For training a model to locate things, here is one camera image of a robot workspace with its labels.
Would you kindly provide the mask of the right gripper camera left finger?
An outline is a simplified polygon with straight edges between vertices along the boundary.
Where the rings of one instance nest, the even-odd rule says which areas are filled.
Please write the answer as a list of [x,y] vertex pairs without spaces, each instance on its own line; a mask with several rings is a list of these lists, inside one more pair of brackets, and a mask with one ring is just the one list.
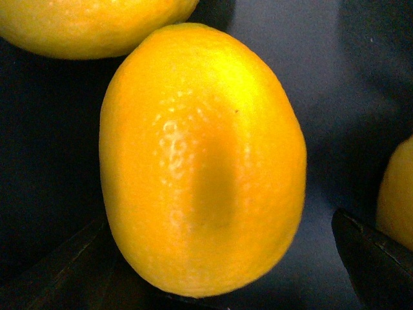
[[148,285],[121,258],[97,218],[1,287],[1,309],[202,309]]

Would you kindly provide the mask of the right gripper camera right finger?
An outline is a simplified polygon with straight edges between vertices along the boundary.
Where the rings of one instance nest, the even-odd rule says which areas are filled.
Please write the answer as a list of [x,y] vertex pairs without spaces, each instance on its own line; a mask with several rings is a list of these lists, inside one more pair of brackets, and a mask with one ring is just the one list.
[[344,209],[334,213],[331,226],[365,309],[412,309],[412,251]]

